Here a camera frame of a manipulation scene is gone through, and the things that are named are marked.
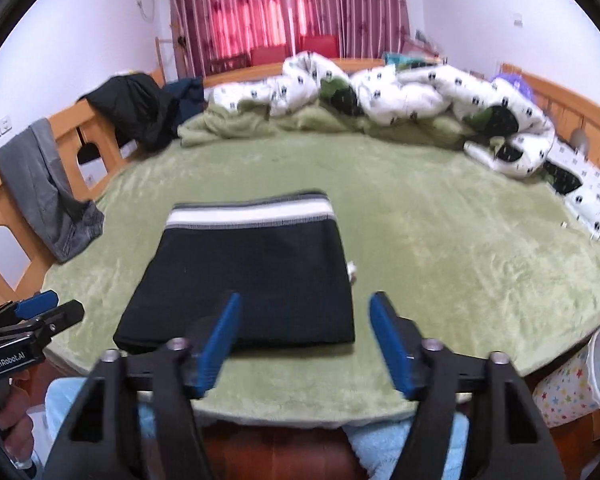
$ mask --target gray garment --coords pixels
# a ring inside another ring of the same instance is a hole
[[[102,234],[104,215],[93,200],[74,198],[46,119],[0,148],[0,178],[59,262],[77,256]]]

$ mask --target metal bolt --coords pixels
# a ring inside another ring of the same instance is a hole
[[[497,365],[505,365],[508,364],[510,361],[509,356],[506,355],[504,352],[492,352],[491,360]]]
[[[426,348],[427,350],[431,350],[432,352],[439,352],[440,350],[442,350],[444,345],[437,339],[430,338],[423,339],[422,346],[424,346],[424,348]]]
[[[167,341],[167,348],[169,350],[184,350],[187,346],[189,346],[189,340],[185,337],[174,337]]]
[[[110,350],[105,350],[102,353],[102,357],[100,359],[106,363],[112,363],[119,357],[120,357],[120,352],[118,352],[116,349],[112,348]]]

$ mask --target purple object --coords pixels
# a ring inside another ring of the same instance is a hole
[[[520,74],[508,74],[503,72],[492,77],[490,82],[493,82],[494,79],[504,79],[504,81],[511,83],[513,88],[520,92],[524,97],[529,99],[533,104],[536,104],[536,96],[534,95],[534,91]]]

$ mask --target electrical outlet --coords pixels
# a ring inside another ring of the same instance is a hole
[[[5,116],[0,119],[0,133],[5,134],[9,130],[11,130],[11,118],[9,116]]]

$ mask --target striped curtain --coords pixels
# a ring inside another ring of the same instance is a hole
[[[205,76],[212,59],[286,43],[280,0],[171,0],[186,38],[188,75]]]
[[[405,0],[286,0],[286,6],[296,38],[334,34],[341,57],[402,52],[409,36]]]

